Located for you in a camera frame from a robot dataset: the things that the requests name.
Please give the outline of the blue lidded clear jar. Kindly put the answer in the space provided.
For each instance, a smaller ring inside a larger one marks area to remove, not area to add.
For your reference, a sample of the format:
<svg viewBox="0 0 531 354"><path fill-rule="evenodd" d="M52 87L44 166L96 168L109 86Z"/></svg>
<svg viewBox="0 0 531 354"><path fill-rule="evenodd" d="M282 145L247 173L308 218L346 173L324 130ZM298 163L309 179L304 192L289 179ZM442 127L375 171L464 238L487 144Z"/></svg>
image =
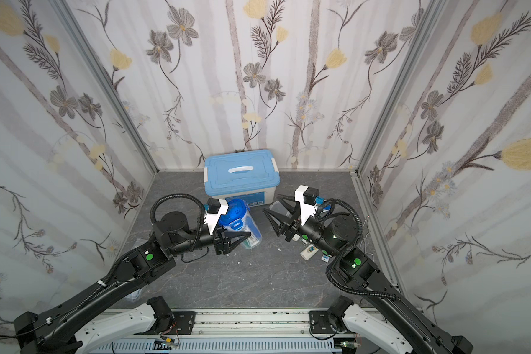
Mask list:
<svg viewBox="0 0 531 354"><path fill-rule="evenodd" d="M288 218L291 217L291 213L289 210L287 210L279 201L275 201L269 206L269 209L273 212L276 212L278 214L284 215Z"/></svg>
<svg viewBox="0 0 531 354"><path fill-rule="evenodd" d="M252 235L243 242L243 246L246 249L257 247L261 243L262 235L250 214L249 205L242 199L232 199L228 206L226 215L222 215L218 223L232 232L250 232Z"/></svg>

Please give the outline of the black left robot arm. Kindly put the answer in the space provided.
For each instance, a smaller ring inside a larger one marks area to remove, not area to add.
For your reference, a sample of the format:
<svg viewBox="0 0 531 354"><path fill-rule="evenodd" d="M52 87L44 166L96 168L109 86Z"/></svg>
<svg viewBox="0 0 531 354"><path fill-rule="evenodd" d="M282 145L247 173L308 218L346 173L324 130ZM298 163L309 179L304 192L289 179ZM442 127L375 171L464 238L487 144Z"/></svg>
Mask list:
<svg viewBox="0 0 531 354"><path fill-rule="evenodd" d="M191 229L183 212L156 218L158 207L173 199L187 199L199 208L197 227ZM107 274L66 302L40 314L26 312L14 321L14 339L21 353L87 353L119 337L135 333L160 334L171 330L176 318L158 296L127 313L97 317L129 294L151 284L176 266L176 257L198 249L227 255L250 237L250 232L219 226L229 209L224 199L202 203L185 193L157 200L150 209L153 228L149 239L121 255Z"/></svg>

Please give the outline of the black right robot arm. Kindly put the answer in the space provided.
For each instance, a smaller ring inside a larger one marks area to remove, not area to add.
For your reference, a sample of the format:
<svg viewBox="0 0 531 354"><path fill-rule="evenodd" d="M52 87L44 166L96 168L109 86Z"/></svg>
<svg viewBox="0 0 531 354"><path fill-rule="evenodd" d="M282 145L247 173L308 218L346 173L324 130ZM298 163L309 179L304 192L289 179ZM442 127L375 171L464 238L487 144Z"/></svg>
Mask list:
<svg viewBox="0 0 531 354"><path fill-rule="evenodd" d="M361 216L340 199L323 200L316 189L281 196L283 212L264 209L277 236L298 235L330 258L325 275L343 295L328 312L337 332L364 336L387 353L472 353L464 336L453 336L419 311L363 252Z"/></svg>

